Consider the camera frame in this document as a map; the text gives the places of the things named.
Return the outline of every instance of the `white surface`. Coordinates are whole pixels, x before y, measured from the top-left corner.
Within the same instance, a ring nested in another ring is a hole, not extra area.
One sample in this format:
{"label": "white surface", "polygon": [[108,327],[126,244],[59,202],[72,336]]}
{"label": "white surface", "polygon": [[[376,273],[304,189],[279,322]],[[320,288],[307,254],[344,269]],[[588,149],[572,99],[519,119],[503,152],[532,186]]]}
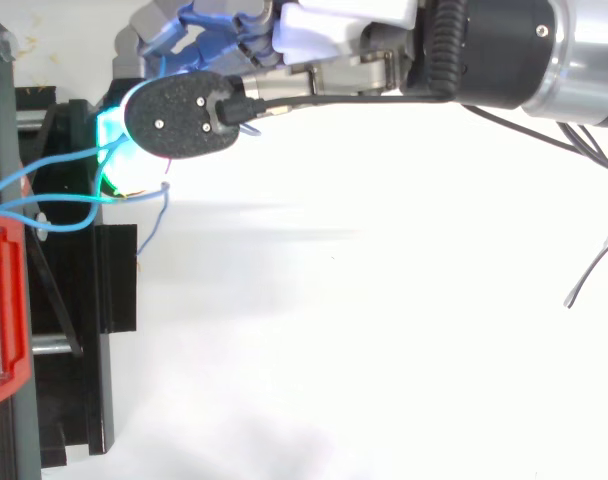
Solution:
{"label": "white surface", "polygon": [[359,47],[360,36],[369,23],[287,3],[273,35],[273,47],[284,54],[287,65],[349,54]]}
{"label": "white surface", "polygon": [[299,0],[306,8],[335,15],[365,18],[412,28],[417,12],[416,0]]}
{"label": "white surface", "polygon": [[[18,81],[99,99],[138,5],[0,1],[38,39]],[[457,106],[258,126],[172,166],[138,332],[111,338],[117,442],[45,478],[608,480],[608,259],[562,307],[608,173]],[[106,216],[144,237],[158,208]]]}

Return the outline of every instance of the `metal rod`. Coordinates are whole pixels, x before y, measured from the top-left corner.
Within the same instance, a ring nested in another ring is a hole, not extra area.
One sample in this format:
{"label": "metal rod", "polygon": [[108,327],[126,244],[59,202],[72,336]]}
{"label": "metal rod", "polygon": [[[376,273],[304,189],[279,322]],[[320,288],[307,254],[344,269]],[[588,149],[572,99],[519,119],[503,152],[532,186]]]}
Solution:
{"label": "metal rod", "polygon": [[17,112],[17,130],[20,132],[35,132],[42,128],[46,110],[20,110]]}
{"label": "metal rod", "polygon": [[33,336],[33,355],[60,355],[72,351],[63,333]]}

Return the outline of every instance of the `robotic arm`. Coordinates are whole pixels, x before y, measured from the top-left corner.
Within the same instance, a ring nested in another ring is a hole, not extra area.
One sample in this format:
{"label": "robotic arm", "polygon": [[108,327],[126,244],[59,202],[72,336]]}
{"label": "robotic arm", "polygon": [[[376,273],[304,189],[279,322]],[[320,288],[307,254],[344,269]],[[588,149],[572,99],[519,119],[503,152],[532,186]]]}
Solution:
{"label": "robotic arm", "polygon": [[[608,127],[608,0],[378,3],[154,0],[117,37],[107,104],[171,158],[329,103],[455,101]],[[189,26],[203,31],[173,52]]]}

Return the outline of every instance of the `glowing light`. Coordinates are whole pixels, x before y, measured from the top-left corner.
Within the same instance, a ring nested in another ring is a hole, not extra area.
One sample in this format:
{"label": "glowing light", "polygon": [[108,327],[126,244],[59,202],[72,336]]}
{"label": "glowing light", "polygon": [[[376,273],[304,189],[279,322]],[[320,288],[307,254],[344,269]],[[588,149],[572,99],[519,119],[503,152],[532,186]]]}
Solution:
{"label": "glowing light", "polygon": [[[98,145],[117,140],[123,133],[121,108],[112,108],[97,116]],[[98,162],[102,163],[106,155],[106,151],[100,152]],[[145,152],[135,142],[126,142],[118,147],[104,168],[104,179],[113,187],[116,195],[157,190],[168,168],[168,162],[168,159]]]}

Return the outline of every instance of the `screw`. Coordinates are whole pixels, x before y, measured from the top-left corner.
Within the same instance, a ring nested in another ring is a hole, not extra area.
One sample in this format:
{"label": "screw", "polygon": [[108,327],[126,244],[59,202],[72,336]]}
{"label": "screw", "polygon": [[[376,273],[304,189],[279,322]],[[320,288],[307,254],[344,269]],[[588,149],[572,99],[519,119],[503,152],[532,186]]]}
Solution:
{"label": "screw", "polygon": [[[45,223],[47,225],[51,224],[51,222],[48,221],[48,218],[46,218],[46,214],[44,212],[38,213],[35,216],[35,220],[37,220],[40,223]],[[36,233],[37,233],[37,239],[40,242],[45,242],[46,239],[48,238],[48,231],[44,230],[43,228],[36,229]]]}
{"label": "screw", "polygon": [[535,32],[537,33],[537,36],[540,38],[546,38],[548,37],[548,27],[546,25],[540,25],[539,27],[537,27],[535,29]]}
{"label": "screw", "polygon": [[10,63],[17,59],[20,53],[20,44],[11,32],[0,33],[0,59]]}

